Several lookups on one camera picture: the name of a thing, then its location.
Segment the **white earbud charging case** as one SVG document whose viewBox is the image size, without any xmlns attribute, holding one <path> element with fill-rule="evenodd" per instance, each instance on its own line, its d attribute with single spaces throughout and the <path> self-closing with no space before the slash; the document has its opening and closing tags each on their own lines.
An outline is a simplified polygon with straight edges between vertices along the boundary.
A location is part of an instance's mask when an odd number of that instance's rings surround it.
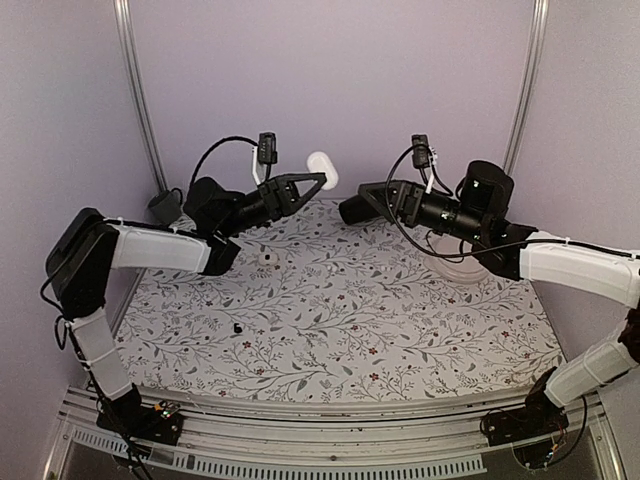
<svg viewBox="0 0 640 480">
<path fill-rule="evenodd" d="M 323 173 L 326 182 L 323 190 L 333 190 L 339 182 L 339 174 L 330 157 L 323 151 L 312 152 L 306 160 L 307 170 L 310 173 Z"/>
</svg>

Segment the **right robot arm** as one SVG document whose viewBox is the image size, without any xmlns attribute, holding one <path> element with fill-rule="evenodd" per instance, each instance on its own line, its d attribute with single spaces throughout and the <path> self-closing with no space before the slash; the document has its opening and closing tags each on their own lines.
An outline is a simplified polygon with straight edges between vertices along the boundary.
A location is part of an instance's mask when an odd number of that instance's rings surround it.
<svg viewBox="0 0 640 480">
<path fill-rule="evenodd" d="M 639 254 L 553 236 L 507 221 L 513 180 L 497 165 L 472 161 L 458 198 L 409 181 L 366 183 L 358 188 L 370 209 L 400 229 L 423 226 L 467 242 L 470 254 L 493 275 L 541 281 L 609 298 L 627 307 L 612 333 L 532 388 L 517 427 L 537 436 L 556 409 L 605 386 L 639 365 Z"/>
</svg>

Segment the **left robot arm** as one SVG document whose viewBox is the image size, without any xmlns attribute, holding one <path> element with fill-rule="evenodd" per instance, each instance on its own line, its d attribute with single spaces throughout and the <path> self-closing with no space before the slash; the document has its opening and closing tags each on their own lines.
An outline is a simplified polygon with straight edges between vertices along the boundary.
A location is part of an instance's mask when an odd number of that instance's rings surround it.
<svg viewBox="0 0 640 480">
<path fill-rule="evenodd" d="M 241 250 L 235 236 L 297 213 L 326 182 L 321 172 L 282 174 L 244 194 L 202 177 L 192 184 L 184 203 L 195 224 L 192 231 L 108 219 L 94 208 L 77 214 L 46 260 L 46 284 L 85 368 L 113 401 L 111 419 L 126 433 L 141 433 L 149 415 L 127 396 L 133 383 L 106 318 L 111 273 L 151 269 L 222 276 Z"/>
</svg>

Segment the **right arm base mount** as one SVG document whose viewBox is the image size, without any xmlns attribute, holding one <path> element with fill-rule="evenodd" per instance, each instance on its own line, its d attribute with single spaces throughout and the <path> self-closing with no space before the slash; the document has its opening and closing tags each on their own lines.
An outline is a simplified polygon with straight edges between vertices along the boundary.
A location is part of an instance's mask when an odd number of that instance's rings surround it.
<svg viewBox="0 0 640 480">
<path fill-rule="evenodd" d="M 498 446 L 561 432 L 568 426 L 568 417 L 563 410 L 544 416 L 522 406 L 490 410 L 481 418 L 479 428 L 490 446 Z"/>
</svg>

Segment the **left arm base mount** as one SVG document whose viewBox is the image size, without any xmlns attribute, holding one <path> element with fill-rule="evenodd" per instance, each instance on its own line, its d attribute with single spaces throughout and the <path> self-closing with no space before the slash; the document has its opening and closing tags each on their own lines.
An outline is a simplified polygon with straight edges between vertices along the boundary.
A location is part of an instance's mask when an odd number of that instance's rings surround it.
<svg viewBox="0 0 640 480">
<path fill-rule="evenodd" d="M 130 438 L 176 446 L 184 423 L 180 410 L 180 404 L 166 400 L 153 406 L 138 401 L 108 401 L 99 413 L 97 426 Z"/>
</svg>

